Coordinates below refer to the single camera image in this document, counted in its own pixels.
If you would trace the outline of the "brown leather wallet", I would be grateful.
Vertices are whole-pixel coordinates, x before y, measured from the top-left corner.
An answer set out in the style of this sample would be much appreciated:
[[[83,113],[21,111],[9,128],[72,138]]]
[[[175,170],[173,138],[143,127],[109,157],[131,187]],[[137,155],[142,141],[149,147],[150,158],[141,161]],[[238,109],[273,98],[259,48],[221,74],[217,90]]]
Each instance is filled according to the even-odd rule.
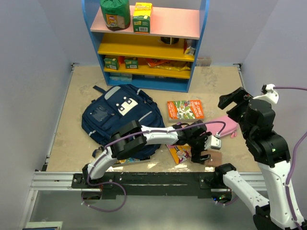
[[[219,151],[206,151],[205,154],[209,154],[210,158],[205,161],[204,165],[208,167],[217,167],[222,165],[222,153]]]

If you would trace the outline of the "orange Treehouse book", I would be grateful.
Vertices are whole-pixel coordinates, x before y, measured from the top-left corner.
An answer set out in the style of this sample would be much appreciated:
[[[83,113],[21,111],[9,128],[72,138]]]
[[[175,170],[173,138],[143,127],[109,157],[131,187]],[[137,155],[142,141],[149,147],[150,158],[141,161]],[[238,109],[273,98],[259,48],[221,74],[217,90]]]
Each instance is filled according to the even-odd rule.
[[[167,101],[169,122],[191,122],[204,120],[201,100]]]

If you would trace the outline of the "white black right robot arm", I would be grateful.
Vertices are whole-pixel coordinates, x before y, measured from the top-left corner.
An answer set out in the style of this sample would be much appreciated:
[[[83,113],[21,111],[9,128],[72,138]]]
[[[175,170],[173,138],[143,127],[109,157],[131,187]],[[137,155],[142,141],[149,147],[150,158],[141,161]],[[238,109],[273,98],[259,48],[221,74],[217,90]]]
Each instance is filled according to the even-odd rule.
[[[261,170],[268,197],[262,197],[230,164],[215,168],[213,181],[219,188],[230,188],[250,210],[259,230],[305,230],[307,221],[301,214],[291,176],[295,156],[286,140],[273,130],[279,94],[275,85],[263,85],[262,95],[252,96],[242,87],[219,98],[218,107],[236,105],[227,115],[240,126],[246,147]]]

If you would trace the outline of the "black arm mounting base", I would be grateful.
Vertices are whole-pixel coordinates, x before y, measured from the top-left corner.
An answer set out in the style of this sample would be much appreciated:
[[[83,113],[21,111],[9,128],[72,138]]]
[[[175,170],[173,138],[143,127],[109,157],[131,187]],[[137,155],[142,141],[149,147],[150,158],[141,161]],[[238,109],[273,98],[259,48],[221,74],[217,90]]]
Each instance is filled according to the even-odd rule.
[[[81,189],[85,199],[115,199],[129,196],[196,196],[226,203],[234,197],[232,190],[216,182],[213,172],[106,172],[91,181],[90,186],[81,173],[73,175],[71,186]]]

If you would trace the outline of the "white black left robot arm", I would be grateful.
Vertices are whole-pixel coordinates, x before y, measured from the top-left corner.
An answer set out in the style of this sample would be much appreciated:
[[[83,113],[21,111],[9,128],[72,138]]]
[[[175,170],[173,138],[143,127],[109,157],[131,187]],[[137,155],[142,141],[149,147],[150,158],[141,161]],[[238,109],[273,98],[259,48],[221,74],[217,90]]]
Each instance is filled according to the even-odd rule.
[[[96,187],[116,161],[134,157],[144,146],[187,144],[192,153],[200,154],[212,147],[213,138],[202,121],[164,128],[142,126],[138,121],[132,121],[113,134],[110,142],[101,148],[102,153],[84,166],[82,182],[89,188]]]

